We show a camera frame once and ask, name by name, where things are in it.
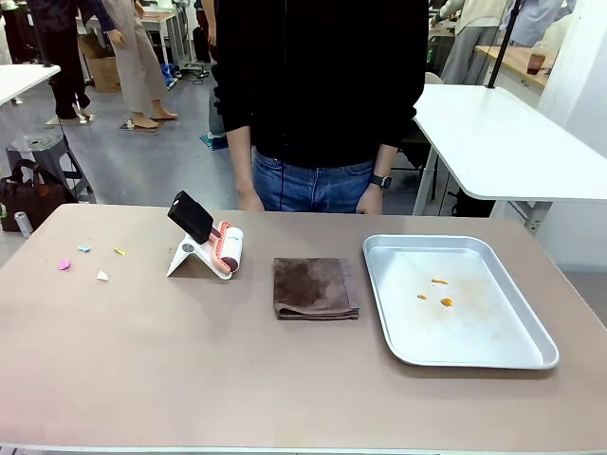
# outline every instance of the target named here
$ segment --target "baking tray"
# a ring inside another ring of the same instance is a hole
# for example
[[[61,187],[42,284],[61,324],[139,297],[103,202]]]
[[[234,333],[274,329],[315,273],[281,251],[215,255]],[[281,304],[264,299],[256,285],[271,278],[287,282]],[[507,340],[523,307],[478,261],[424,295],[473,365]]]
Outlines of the baking tray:
[[[523,370],[559,362],[554,341],[485,242],[374,235],[363,252],[386,342],[404,362]]]

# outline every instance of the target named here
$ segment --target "hand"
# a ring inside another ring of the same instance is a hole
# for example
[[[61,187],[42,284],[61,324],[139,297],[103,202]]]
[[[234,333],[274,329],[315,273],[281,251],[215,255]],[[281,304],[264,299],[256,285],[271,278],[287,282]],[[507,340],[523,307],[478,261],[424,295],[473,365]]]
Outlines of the hand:
[[[137,13],[137,17],[139,19],[141,19],[145,14],[145,10],[143,9],[143,6],[138,0],[135,1],[135,12]]]
[[[217,26],[209,26],[209,46],[217,46]]]
[[[383,191],[377,185],[369,185],[357,204],[357,213],[380,215],[383,206]]]
[[[440,14],[437,12],[432,19],[430,20],[430,27],[431,28],[436,28],[436,26],[438,25],[438,23],[442,21]]]
[[[238,209],[247,211],[265,211],[264,204],[255,190],[238,192]]]
[[[107,36],[112,43],[112,46],[117,47],[119,49],[124,49],[126,47],[126,41],[124,40],[124,36],[122,33],[117,31],[115,28],[107,32]]]

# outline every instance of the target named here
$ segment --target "bottle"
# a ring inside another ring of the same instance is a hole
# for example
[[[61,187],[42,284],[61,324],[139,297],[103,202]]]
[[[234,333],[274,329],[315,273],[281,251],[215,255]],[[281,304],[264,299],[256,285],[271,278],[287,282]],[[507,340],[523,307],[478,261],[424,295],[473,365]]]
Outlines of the bottle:
[[[529,64],[527,65],[527,74],[535,76],[542,69],[542,65],[546,60],[546,54],[548,53],[548,47],[546,41],[538,41],[531,48],[531,57],[529,57]]]
[[[18,211],[15,213],[15,221],[17,222],[17,226],[21,230],[23,236],[28,239],[34,229],[31,227],[31,223],[29,222],[29,218],[24,211]]]

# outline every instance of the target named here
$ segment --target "wristwatch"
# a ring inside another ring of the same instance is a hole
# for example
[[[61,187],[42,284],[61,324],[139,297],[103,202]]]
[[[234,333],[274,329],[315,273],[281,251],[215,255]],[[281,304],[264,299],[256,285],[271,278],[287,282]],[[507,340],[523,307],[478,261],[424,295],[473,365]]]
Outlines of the wristwatch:
[[[378,185],[384,190],[388,190],[390,188],[390,184],[392,183],[392,177],[380,177],[379,175],[372,175],[371,183]]]

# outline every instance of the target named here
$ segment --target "workbench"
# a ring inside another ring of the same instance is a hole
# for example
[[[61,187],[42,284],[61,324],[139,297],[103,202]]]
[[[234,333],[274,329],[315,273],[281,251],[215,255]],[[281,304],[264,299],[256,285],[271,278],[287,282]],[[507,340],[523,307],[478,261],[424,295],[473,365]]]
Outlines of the workbench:
[[[385,455],[607,447],[607,332],[523,227],[213,215],[245,232],[229,282],[200,261],[165,278],[183,238],[167,209],[64,205],[34,232],[0,270],[3,446]],[[487,242],[554,338],[560,365],[531,372],[397,360],[361,252],[379,233]],[[276,257],[349,259],[360,319],[277,320]],[[57,270],[62,259],[68,271]],[[108,282],[96,280],[100,269]]]
[[[478,45],[475,47],[475,50],[476,52],[487,56],[491,61],[485,77],[485,85],[487,85],[491,74],[493,73],[494,64],[500,52],[500,47]],[[540,102],[542,92],[550,77],[546,74],[546,71],[554,66],[557,53],[548,51],[546,60],[543,63],[540,72],[537,75],[531,75],[527,74],[527,65],[532,51],[533,49],[530,47],[510,46],[504,55],[502,67],[500,68],[500,73],[498,74],[495,85],[504,88],[519,100],[522,100],[535,108]]]
[[[438,156],[466,194],[498,201],[496,215],[512,205],[532,233],[554,202],[607,202],[607,159],[503,88],[426,85],[415,107],[432,148],[414,215],[424,212]],[[584,172],[572,172],[571,160]]]

